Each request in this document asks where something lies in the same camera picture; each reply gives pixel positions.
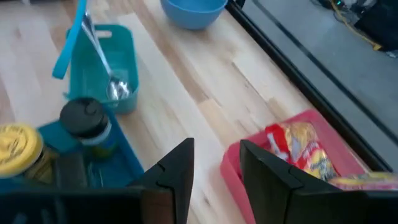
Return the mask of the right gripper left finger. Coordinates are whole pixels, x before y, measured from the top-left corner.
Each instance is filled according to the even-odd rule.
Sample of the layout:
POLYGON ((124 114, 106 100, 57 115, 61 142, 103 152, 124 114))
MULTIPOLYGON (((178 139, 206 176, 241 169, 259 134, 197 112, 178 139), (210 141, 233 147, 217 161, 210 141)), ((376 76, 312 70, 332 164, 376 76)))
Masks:
POLYGON ((186 224, 194 153, 186 138, 125 187, 0 193, 0 224, 186 224))

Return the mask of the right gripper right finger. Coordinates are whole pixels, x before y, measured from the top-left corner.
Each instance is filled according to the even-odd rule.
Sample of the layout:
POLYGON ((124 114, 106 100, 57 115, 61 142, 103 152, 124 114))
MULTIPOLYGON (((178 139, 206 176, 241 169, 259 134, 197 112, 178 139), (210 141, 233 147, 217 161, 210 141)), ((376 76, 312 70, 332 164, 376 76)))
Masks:
POLYGON ((248 140, 240 160, 257 224, 398 224, 397 191, 343 191, 248 140))

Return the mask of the blue rectangular plastic bin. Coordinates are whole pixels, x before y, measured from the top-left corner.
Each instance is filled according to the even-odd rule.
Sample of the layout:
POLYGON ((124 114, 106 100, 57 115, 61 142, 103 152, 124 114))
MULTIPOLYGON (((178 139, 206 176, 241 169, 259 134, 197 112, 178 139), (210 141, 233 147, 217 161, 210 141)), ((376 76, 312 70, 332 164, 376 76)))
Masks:
MULTIPOLYGON (((88 177, 88 187, 125 187, 128 183, 140 177, 144 173, 144 170, 119 127, 116 118, 112 112, 107 109, 105 110, 113 124, 113 134, 118 142, 118 147, 110 157, 104 159, 93 156, 90 149, 83 146, 80 141, 71 136, 62 127, 59 119, 35 129, 42 135, 45 143, 55 148, 58 157, 73 152, 83 154, 88 177)), ((51 185, 24 182, 14 179, 0 179, 0 191, 3 192, 16 189, 38 189, 47 187, 59 188, 55 185, 55 171, 54 182, 51 185)))

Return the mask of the bright red ramen packet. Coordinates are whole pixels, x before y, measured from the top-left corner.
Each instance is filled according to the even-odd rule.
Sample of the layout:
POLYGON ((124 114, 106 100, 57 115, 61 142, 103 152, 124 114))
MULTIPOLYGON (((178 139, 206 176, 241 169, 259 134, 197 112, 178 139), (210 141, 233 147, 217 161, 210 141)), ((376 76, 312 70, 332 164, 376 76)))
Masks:
POLYGON ((324 181, 338 176, 311 123, 275 123, 265 133, 271 152, 285 162, 324 181))

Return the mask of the dark green spice tin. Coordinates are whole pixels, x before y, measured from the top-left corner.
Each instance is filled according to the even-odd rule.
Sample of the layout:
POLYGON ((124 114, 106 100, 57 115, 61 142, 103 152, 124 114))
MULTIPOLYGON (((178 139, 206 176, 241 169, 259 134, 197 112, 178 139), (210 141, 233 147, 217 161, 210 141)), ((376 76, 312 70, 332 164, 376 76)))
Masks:
POLYGON ((73 152, 58 157, 54 162, 55 185, 64 189, 88 187, 85 161, 82 153, 73 152))

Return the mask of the red plastic bin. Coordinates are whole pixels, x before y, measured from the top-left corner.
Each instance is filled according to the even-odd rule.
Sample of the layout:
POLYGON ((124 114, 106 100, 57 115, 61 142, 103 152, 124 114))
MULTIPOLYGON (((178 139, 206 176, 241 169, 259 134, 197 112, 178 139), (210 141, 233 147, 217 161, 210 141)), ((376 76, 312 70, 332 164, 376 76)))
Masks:
MULTIPOLYGON (((361 161, 357 160, 356 154, 318 111, 314 109, 305 110, 283 122, 294 123, 299 121, 312 124, 328 157, 340 175, 363 174, 368 171, 361 161)), ((256 224, 243 184, 239 159, 239 141, 231 144, 224 153, 220 172, 246 224, 256 224)))

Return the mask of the dark red ramen packet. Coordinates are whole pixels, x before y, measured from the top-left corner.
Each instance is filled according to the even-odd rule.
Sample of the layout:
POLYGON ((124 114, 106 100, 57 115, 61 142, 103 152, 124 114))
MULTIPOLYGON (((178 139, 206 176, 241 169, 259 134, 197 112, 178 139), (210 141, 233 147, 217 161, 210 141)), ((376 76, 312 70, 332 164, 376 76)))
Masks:
POLYGON ((368 172, 361 175, 335 177, 329 183, 342 190, 398 190, 398 174, 368 172))

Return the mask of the black-lid spice jar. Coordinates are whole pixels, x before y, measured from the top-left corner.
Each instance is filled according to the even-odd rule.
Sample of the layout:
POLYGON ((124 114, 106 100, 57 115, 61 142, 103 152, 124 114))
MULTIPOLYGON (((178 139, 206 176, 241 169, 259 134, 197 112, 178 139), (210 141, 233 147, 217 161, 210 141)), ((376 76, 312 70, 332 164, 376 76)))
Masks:
POLYGON ((110 157, 118 142, 105 107, 96 99, 81 97, 70 100, 60 112, 62 127, 97 158, 110 157))

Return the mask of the silver metal spoon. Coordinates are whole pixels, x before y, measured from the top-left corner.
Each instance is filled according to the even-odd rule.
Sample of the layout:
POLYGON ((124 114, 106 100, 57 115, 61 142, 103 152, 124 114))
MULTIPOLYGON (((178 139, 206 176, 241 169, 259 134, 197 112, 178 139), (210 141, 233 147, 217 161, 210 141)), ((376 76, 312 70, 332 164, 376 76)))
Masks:
POLYGON ((95 26, 91 19, 90 13, 85 11, 81 23, 81 28, 84 30, 87 38, 92 43, 94 49, 96 50, 103 67, 109 77, 108 86, 106 87, 106 94, 110 100, 121 100, 127 98, 131 91, 127 82, 120 80, 114 75, 109 63, 106 59, 104 51, 100 45, 99 38, 96 35, 95 26))

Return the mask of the yellow-lid seasoning jar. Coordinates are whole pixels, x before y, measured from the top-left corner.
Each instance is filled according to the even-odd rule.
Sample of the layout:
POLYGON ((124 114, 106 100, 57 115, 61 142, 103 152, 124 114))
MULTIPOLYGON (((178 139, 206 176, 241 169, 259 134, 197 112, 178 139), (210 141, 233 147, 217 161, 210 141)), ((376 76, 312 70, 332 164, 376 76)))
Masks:
POLYGON ((35 128, 22 123, 0 125, 0 179, 51 185, 54 147, 35 128))

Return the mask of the teal plastic bin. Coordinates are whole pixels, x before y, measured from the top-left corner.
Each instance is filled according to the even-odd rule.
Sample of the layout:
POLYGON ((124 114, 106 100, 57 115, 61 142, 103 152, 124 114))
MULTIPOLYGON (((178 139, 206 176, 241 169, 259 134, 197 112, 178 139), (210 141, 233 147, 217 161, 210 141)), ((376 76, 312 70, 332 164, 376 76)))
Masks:
POLYGON ((99 43, 106 59, 120 80, 128 82, 131 94, 120 101, 108 99, 106 87, 108 74, 93 44, 84 32, 80 32, 70 62, 69 91, 64 94, 68 100, 78 97, 92 97, 108 106, 116 114, 127 114, 136 109, 139 91, 134 39, 131 31, 121 25, 97 24, 97 32, 110 32, 109 37, 100 37, 99 43))

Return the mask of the teal plastic spoon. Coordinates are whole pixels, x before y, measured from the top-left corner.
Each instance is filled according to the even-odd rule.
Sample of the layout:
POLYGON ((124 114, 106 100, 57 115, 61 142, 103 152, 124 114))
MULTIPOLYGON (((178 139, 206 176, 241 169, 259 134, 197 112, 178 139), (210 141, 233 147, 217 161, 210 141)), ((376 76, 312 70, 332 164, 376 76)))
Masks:
POLYGON ((67 72, 70 59, 72 57, 72 52, 76 44, 77 37, 81 29, 81 23, 83 21, 83 16, 86 11, 87 0, 79 0, 78 6, 73 20, 73 25, 69 30, 66 38, 65 45, 55 63, 52 71, 52 77, 62 80, 67 72))

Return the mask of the blue round bowl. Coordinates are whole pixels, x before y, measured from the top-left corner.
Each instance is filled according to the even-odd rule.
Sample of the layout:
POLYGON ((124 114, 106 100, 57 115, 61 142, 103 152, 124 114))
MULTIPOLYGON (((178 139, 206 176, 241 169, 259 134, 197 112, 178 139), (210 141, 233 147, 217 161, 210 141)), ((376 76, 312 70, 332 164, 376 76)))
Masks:
POLYGON ((204 29, 220 16, 228 0, 160 0, 165 15, 178 27, 204 29))

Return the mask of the black aluminium table frame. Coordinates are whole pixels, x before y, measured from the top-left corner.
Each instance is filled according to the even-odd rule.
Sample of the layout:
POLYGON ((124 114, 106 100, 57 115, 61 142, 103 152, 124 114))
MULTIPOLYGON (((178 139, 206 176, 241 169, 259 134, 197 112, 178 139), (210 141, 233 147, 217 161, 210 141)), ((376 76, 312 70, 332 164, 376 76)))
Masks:
POLYGON ((304 74, 282 53, 282 51, 261 31, 257 25, 242 11, 240 3, 244 0, 228 0, 226 10, 243 26, 244 30, 255 40, 258 46, 270 56, 276 65, 285 73, 313 106, 326 119, 329 126, 350 146, 369 168, 377 171, 392 172, 393 168, 354 130, 347 120, 322 95, 318 89, 305 78, 304 74))

